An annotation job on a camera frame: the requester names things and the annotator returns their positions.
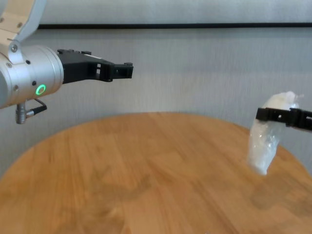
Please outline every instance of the black cable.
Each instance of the black cable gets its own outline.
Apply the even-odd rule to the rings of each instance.
[[[39,102],[42,106],[46,106],[46,104],[43,101],[40,101],[39,99],[35,98],[35,101]]]
[[[40,24],[38,29],[199,29],[199,28],[311,28],[303,23],[154,23],[154,24]]]
[[[39,102],[42,106],[30,110],[34,112],[34,115],[39,114],[40,112],[46,111],[48,109],[43,101],[40,101],[39,99],[35,99],[35,101]]]

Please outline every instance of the wood grain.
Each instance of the wood grain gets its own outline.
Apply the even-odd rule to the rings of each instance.
[[[312,233],[312,180],[279,148],[246,165],[248,130],[185,114],[106,118],[28,150],[0,181],[2,234]]]

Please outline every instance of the white plastic bag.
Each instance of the white plastic bag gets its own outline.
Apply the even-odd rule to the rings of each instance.
[[[262,108],[289,110],[299,107],[296,102],[297,95],[286,92],[273,95]],[[248,164],[257,173],[267,174],[284,129],[285,123],[254,120],[250,130]]]

